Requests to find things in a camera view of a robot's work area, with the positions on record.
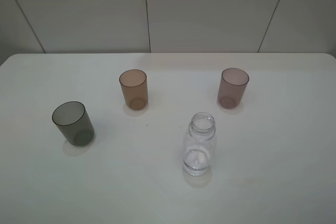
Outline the clear plastic water bottle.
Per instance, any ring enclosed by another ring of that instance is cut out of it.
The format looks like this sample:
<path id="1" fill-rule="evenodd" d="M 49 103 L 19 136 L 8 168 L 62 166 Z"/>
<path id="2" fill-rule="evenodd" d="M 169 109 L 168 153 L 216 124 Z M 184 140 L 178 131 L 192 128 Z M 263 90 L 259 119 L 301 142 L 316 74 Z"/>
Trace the clear plastic water bottle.
<path id="1" fill-rule="evenodd" d="M 211 166 L 217 144 L 216 124 L 212 115 L 196 113 L 183 140 L 183 168 L 191 176 L 202 176 Z"/>

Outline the orange translucent plastic cup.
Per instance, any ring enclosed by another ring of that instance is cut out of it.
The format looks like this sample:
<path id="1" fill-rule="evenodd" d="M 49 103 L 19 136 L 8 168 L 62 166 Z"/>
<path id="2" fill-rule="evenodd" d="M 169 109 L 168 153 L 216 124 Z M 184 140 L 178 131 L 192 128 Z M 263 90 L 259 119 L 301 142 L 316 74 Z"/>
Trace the orange translucent plastic cup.
<path id="1" fill-rule="evenodd" d="M 129 109 L 142 110 L 148 103 L 147 75 L 139 69 L 130 69 L 119 77 L 125 103 Z"/>

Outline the pink translucent plastic cup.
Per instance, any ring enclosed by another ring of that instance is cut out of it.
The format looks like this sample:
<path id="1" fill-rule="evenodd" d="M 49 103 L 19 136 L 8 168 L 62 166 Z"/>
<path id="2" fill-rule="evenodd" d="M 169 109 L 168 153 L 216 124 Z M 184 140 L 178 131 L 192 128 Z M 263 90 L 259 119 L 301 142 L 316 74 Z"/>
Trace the pink translucent plastic cup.
<path id="1" fill-rule="evenodd" d="M 222 72 L 217 101 L 225 109 L 237 107 L 244 95 L 249 75 L 239 68 L 227 68 Z"/>

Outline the grey translucent plastic cup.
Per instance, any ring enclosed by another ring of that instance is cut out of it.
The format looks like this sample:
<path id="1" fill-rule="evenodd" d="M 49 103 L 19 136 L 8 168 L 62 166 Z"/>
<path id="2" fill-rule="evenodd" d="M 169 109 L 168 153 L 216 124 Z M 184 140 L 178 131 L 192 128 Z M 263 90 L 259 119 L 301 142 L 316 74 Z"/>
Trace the grey translucent plastic cup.
<path id="1" fill-rule="evenodd" d="M 95 130 L 81 102 L 69 101 L 61 104 L 55 109 L 51 119 L 73 146 L 86 146 L 94 139 Z"/>

